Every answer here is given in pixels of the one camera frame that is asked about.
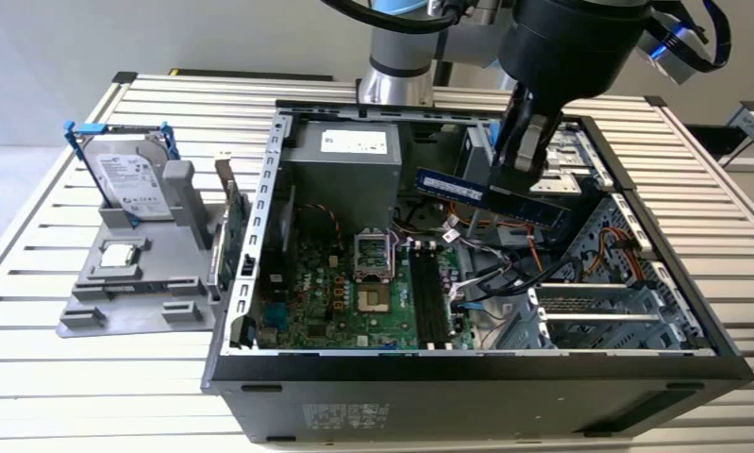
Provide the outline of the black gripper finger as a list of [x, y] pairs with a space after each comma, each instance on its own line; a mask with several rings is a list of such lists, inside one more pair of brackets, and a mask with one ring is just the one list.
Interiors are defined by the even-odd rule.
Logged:
[[560, 116], [560, 110], [551, 108], [530, 88], [514, 89], [492, 144], [490, 186], [527, 193], [539, 182]]

